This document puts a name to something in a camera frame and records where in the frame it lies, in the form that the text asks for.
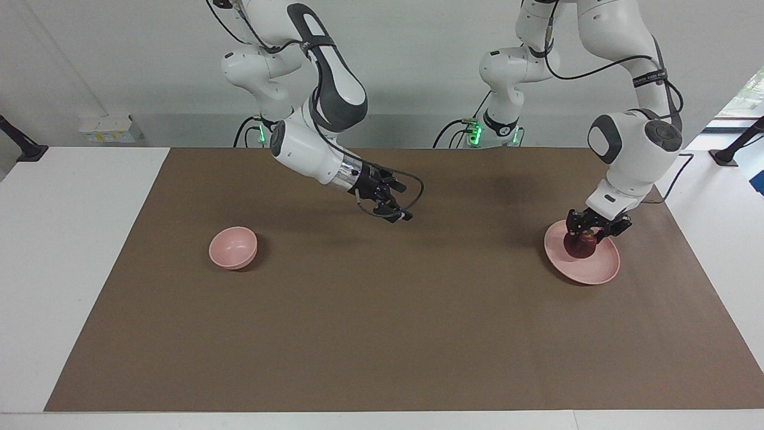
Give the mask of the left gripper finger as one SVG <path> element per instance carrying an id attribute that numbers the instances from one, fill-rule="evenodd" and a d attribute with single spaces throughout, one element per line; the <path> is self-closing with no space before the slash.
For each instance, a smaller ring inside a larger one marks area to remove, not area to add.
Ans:
<path id="1" fill-rule="evenodd" d="M 628 228 L 633 226 L 630 216 L 619 216 L 616 220 L 600 219 L 596 223 L 596 240 L 597 243 L 603 242 L 607 237 L 618 237 L 625 232 Z"/>
<path id="2" fill-rule="evenodd" d="M 573 239 L 589 231 L 589 213 L 587 210 L 570 209 L 565 220 L 567 236 Z"/>

